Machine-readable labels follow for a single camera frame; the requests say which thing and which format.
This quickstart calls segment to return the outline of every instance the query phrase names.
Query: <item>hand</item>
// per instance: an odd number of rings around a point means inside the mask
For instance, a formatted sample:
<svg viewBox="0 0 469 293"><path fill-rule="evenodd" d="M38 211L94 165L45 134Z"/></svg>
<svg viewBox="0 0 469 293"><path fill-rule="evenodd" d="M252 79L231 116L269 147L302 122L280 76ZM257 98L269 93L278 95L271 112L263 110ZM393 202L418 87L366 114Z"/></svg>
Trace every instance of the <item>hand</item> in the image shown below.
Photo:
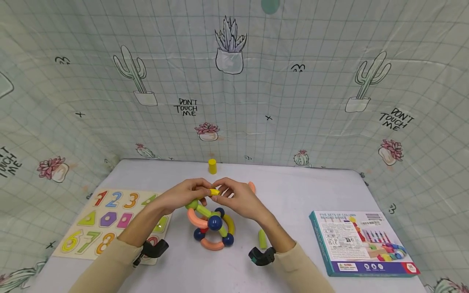
<svg viewBox="0 0 469 293"><path fill-rule="evenodd" d="M159 207L164 215L189 204L194 199L200 200L202 205L206 206L205 196L210 195L210 188L212 185L204 178L186 179L158 196L149 205Z"/></svg>
<svg viewBox="0 0 469 293"><path fill-rule="evenodd" d="M270 211L252 192L248 184L225 177L215 181L213 186L214 188L220 186L218 188L220 195L212 196L211 199L216 203L231 208L241 216L259 222L266 216L271 215Z"/></svg>

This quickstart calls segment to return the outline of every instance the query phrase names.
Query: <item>fabric backdrop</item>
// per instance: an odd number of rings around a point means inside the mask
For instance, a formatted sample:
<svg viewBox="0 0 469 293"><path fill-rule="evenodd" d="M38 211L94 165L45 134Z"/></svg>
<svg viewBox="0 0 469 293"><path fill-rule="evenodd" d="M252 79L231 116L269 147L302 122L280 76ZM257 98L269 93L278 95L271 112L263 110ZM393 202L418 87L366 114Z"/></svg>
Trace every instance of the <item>fabric backdrop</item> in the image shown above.
<svg viewBox="0 0 469 293"><path fill-rule="evenodd" d="M468 0L0 0L0 15L0 293L29 286L122 158L356 170L427 290L468 292Z"/></svg>

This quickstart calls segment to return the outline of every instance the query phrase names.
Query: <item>orange curved piece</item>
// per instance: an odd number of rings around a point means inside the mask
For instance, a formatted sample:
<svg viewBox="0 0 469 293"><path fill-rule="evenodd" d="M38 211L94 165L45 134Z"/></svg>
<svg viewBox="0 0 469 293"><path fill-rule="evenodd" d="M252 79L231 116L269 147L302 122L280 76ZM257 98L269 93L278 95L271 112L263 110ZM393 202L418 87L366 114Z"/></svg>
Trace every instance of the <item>orange curved piece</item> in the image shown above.
<svg viewBox="0 0 469 293"><path fill-rule="evenodd" d="M207 228L207 221L204 221L197 217L196 212L194 209L187 209L187 218L197 228L205 229Z"/></svg>
<svg viewBox="0 0 469 293"><path fill-rule="evenodd" d="M248 185L249 185L249 187L251 188L252 192L256 193L256 186L254 185L254 183L252 183L251 181L249 181Z"/></svg>
<svg viewBox="0 0 469 293"><path fill-rule="evenodd" d="M225 245L223 244L223 242L210 242L208 241L207 239L203 238L200 243L202 244L202 246L205 248L205 249L208 249L208 250L212 250L212 251L217 251L217 250L221 250L225 247Z"/></svg>

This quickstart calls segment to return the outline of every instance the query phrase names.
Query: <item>beige sleeve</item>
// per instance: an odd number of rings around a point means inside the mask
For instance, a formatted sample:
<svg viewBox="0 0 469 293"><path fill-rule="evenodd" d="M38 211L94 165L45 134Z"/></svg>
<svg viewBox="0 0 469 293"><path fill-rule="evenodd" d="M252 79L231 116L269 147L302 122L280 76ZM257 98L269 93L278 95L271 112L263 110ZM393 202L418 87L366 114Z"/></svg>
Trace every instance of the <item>beige sleeve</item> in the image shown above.
<svg viewBox="0 0 469 293"><path fill-rule="evenodd" d="M134 271L132 263L141 251L141 247L115 239L83 272L69 293L117 292Z"/></svg>
<svg viewBox="0 0 469 293"><path fill-rule="evenodd" d="M276 253L272 264L294 293L335 292L298 243L288 252Z"/></svg>

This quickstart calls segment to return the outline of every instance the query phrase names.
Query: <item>toy box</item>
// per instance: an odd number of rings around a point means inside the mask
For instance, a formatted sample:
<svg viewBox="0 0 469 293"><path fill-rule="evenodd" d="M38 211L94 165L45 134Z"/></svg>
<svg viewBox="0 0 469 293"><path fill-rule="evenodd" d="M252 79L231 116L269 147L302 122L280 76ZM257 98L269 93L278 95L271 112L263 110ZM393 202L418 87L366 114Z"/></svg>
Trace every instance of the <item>toy box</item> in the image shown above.
<svg viewBox="0 0 469 293"><path fill-rule="evenodd" d="M310 214L331 277L413 277L420 271L381 212Z"/></svg>

